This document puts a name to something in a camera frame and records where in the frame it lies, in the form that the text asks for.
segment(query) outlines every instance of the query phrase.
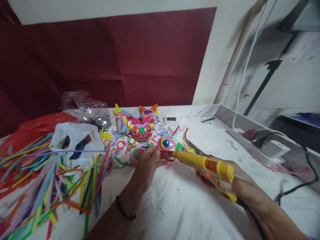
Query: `yellow glue gun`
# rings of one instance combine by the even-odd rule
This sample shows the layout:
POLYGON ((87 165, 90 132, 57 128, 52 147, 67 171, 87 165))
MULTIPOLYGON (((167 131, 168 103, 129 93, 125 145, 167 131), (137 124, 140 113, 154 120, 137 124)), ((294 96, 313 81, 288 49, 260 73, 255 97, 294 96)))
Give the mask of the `yellow glue gun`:
POLYGON ((221 161, 212 161, 206 156, 194 154, 191 152, 184 151, 173 151, 173 157, 179 160, 179 162, 186 164, 207 178, 212 184, 219 190, 219 194, 226 198, 230 199, 233 202, 237 201, 237 196, 233 193, 226 192, 220 187, 219 182, 225 181, 232 183, 234 179, 234 169, 233 166, 221 161))

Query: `plastic bag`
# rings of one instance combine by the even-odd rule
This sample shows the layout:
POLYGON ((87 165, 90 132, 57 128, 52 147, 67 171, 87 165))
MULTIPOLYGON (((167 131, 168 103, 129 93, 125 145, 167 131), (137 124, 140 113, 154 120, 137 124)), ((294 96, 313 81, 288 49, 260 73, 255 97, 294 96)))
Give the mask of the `plastic bag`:
MULTIPOLYGON (((101 142, 100 134, 98 133, 98 128, 91 124, 85 123, 60 123, 57 124, 56 129, 54 131, 51 144, 49 148, 51 151, 59 151, 61 149, 55 148, 54 146, 60 143, 67 136, 70 139, 69 145, 65 148, 65 150, 75 150, 77 145, 82 142, 87 136, 90 136, 90 140, 87 144, 85 144, 83 150, 84 151, 99 151, 104 152, 104 144, 101 142)), ((76 166, 80 166, 79 168, 87 171, 91 165, 93 160, 101 153, 101 152, 81 152, 80 155, 75 159, 73 156, 74 152, 68 152, 63 156, 63 164, 69 168, 75 168, 76 166)))
POLYGON ((61 110, 76 116, 81 122, 90 123, 99 129, 111 127, 110 117, 106 113, 107 104, 88 96, 89 93, 83 90, 63 92, 61 110))
POLYGON ((44 137, 47 133, 54 132, 57 123, 78 121, 76 117, 68 113, 53 113, 22 123, 18 130, 11 134, 0 146, 0 157, 9 155, 10 145, 12 145, 12 152, 16 153, 38 138, 44 137))

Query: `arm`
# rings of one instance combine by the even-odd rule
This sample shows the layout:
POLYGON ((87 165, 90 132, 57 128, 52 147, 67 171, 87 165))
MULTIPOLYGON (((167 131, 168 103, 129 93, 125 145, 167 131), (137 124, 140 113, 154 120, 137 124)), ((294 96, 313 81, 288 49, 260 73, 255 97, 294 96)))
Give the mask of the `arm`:
MULTIPOLYGON (((133 217, 136 214, 143 194, 151 186, 156 169, 168 164, 161 161, 160 151, 155 146, 140 155, 129 183, 119 195, 120 205, 127 216, 133 217)), ((85 239, 126 239, 133 221, 125 218, 117 203, 113 202, 85 239)))
MULTIPOLYGON (((214 158, 214 161, 223 161, 231 164, 235 171, 246 173, 233 161, 225 161, 214 158)), ((213 189, 210 181, 199 176, 209 188, 213 189)), ((267 239, 307 239, 298 229, 290 217, 278 206, 252 179, 249 182, 235 178, 232 184, 220 182, 220 186, 226 191, 234 193, 247 204, 252 213, 256 216, 267 239)))

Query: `white cable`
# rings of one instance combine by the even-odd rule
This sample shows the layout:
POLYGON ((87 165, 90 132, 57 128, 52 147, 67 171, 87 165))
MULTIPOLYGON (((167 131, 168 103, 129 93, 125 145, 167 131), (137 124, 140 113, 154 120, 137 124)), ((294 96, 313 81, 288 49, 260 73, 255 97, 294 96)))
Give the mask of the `white cable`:
MULTIPOLYGON (((258 34, 258 36, 257 36, 257 39, 256 39, 256 41, 255 41, 254 44, 256 44, 258 38, 260 37, 260 34, 262 33, 262 31, 263 31, 263 29, 264 29, 264 26, 265 26, 266 23, 268 22, 269 17, 270 17, 270 15, 271 15, 271 13, 272 13, 272 11, 273 11, 273 8, 274 8, 274 6, 276 5, 277 1, 278 1, 278 0, 275 0, 275 1, 274 1, 273 5, 272 5, 272 8, 271 8, 271 10, 270 10, 270 12, 269 12, 269 15, 267 16, 266 20, 264 21, 264 24, 263 24, 262 27, 261 27, 261 31, 259 32, 259 34, 258 34)), ((230 89, 229 89, 229 92, 228 92, 228 94, 227 94, 226 100, 224 101, 224 105, 226 105, 226 103, 227 103, 229 94, 230 94, 230 92, 231 92, 231 90, 232 90, 232 88, 233 88, 233 85, 234 85, 234 83, 236 82, 239 74, 241 73, 241 71, 242 71, 242 69, 243 69, 243 67, 244 67, 244 64, 246 63, 246 60, 244 60, 244 62, 243 62, 243 64, 242 64, 242 67, 241 67, 240 70, 238 71, 238 74, 237 74, 237 76, 235 77, 235 79, 233 80, 233 83, 232 83, 232 85, 231 85, 231 87, 230 87, 230 89)))
POLYGON ((262 11, 262 14, 261 14, 261 17, 260 17, 260 20, 259 20, 259 24, 258 24, 256 33, 254 34, 254 38, 253 38, 253 41, 252 41, 252 44, 251 44, 251 47, 250 47, 250 51, 249 51, 249 54, 248 54, 248 58, 247 58, 246 63, 245 63, 245 65, 244 65, 244 69, 243 69, 243 73, 242 73, 241 80, 240 80, 240 85, 239 85, 239 92, 238 92, 236 113, 234 114, 234 118, 233 118, 233 121, 232 121, 232 128, 233 128, 233 129, 234 129, 234 122, 235 122, 236 117, 237 117, 237 114, 238 114, 238 107, 239 107, 239 99, 240 99, 240 92, 241 92, 242 81, 243 81, 244 75, 245 75, 245 73, 246 73, 247 66, 248 66, 248 62, 249 62, 249 60, 250 60, 250 56, 251 56, 251 53, 252 53, 254 44, 255 44, 255 42, 256 42, 256 40, 257 40, 258 32, 259 32, 259 29, 260 29, 260 27, 261 27, 262 19, 263 19, 263 16, 264 16, 265 12, 266 12, 266 9, 267 9, 267 7, 268 7, 268 4, 269 4, 269 1, 267 1, 266 5, 264 6, 264 9, 263 9, 263 11, 262 11))

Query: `horn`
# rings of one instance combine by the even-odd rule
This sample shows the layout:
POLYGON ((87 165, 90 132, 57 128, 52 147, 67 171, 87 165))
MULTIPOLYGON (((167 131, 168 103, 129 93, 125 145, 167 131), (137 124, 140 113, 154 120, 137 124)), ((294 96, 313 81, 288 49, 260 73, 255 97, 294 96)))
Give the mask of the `horn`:
POLYGON ((150 116, 146 117, 146 118, 143 120, 143 122, 146 122, 146 123, 149 123, 149 124, 150 124, 150 122, 151 122, 151 117, 150 117, 150 116))
POLYGON ((140 122, 140 120, 135 118, 135 117, 132 117, 132 122, 133 122, 134 125, 136 125, 137 123, 140 122))
POLYGON ((141 112, 143 112, 144 110, 146 110, 144 107, 142 107, 141 105, 139 106, 140 107, 140 110, 141 112))
POLYGON ((156 103, 155 105, 152 106, 152 108, 150 108, 151 110, 153 110, 154 112, 157 110, 158 104, 156 103))
POLYGON ((116 110, 113 110, 113 113, 117 114, 117 113, 120 113, 120 112, 121 112, 121 110, 120 110, 118 104, 116 104, 116 110))

